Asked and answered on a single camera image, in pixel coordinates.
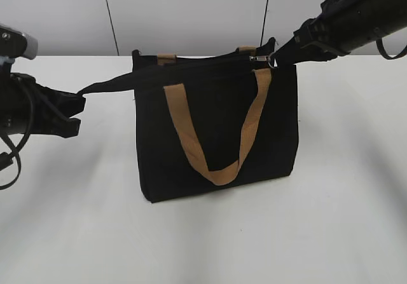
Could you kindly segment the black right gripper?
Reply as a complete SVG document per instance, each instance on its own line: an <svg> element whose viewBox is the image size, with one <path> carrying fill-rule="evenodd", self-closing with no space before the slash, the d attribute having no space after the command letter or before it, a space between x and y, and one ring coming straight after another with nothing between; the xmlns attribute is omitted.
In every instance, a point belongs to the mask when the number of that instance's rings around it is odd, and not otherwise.
<svg viewBox="0 0 407 284"><path fill-rule="evenodd" d="M332 17L342 6L342 0L325 0L321 14L309 18L294 31L293 37L270 55L270 64L283 66L301 62L327 62L344 57L350 52L339 46L334 30L329 25Z"/></svg>

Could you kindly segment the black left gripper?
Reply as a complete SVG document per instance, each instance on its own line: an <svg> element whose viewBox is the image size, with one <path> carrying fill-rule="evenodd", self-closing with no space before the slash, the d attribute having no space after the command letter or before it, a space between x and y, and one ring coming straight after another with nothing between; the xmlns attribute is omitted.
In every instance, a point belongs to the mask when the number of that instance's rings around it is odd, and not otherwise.
<svg viewBox="0 0 407 284"><path fill-rule="evenodd" d="M27 86L34 101L32 134L62 138L78 135L81 120L71 117L84 111L85 97L41 86L33 77L29 78Z"/></svg>

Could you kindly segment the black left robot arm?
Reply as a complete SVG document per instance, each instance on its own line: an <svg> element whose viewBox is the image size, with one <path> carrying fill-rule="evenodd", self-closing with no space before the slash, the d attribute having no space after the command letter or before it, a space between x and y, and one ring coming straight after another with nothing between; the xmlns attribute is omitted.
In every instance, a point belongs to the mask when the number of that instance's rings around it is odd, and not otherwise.
<svg viewBox="0 0 407 284"><path fill-rule="evenodd" d="M74 116L83 112L85 97L37 84L28 74L1 76L1 126L7 134L75 137L81 121Z"/></svg>

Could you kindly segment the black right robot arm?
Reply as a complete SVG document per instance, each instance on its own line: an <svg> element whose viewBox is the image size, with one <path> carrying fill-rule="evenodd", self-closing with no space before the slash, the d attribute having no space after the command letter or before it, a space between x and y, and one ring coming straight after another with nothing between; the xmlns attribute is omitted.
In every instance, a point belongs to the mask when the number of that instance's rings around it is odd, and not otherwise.
<svg viewBox="0 0 407 284"><path fill-rule="evenodd" d="M279 66L327 62L370 43L384 59L397 60L406 56L406 50L389 55L383 39L404 28L406 0L325 0L321 13L303 22L269 62Z"/></svg>

